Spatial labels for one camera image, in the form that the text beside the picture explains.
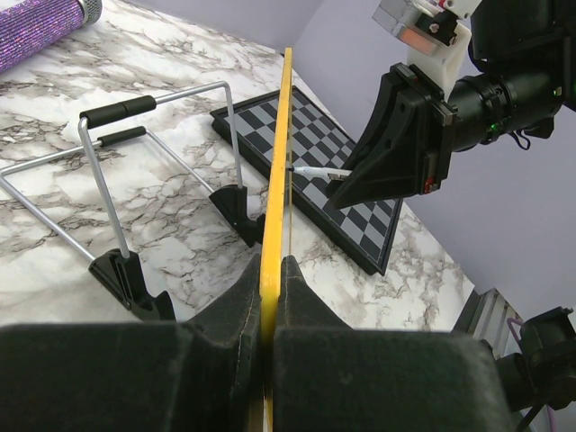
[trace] chessboard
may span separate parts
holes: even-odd
[[[279,92],[234,105],[240,154],[270,176]],[[212,127],[230,144],[226,108],[211,112]],[[298,87],[292,88],[292,163],[341,168],[356,144]],[[364,202],[336,210],[325,194],[328,181],[292,177],[293,203],[365,272],[384,274],[402,200]]]

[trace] marble countertop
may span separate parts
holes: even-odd
[[[0,0],[0,8],[7,7]],[[271,49],[117,0],[103,17],[0,76],[0,167],[79,144],[83,110],[225,80],[235,102],[280,85]],[[294,83],[320,106],[311,90]],[[139,124],[154,131],[214,188],[235,183],[233,156],[212,130],[222,90],[160,105],[93,136]],[[149,140],[98,150],[148,290],[168,290],[186,320],[239,277],[248,248],[202,187]],[[266,204],[266,180],[243,161],[249,211]],[[10,181],[95,255],[115,248],[86,158],[75,155]],[[473,286],[404,204],[386,276],[365,274],[298,211],[294,250],[308,284],[356,328],[449,330]],[[0,190],[0,324],[128,321],[73,248]]]

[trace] white marker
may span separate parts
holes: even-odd
[[[347,169],[337,169],[337,168],[326,168],[318,166],[293,166],[288,168],[288,171],[292,171],[300,176],[307,177],[324,177],[329,180],[339,180],[343,181],[348,176],[352,174],[352,171]]]

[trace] black plastic foot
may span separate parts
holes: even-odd
[[[248,217],[246,187],[229,184],[211,194],[210,199],[249,247],[252,248],[255,243],[262,244],[266,216],[262,214],[256,220]]]
[[[146,289],[137,253],[131,251],[130,258],[126,259],[119,249],[113,249],[95,259],[88,270],[127,310],[141,320],[176,319],[170,295],[164,291],[154,298]]]

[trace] purple glitter object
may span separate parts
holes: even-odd
[[[25,0],[0,12],[0,73],[82,25],[77,0]]]

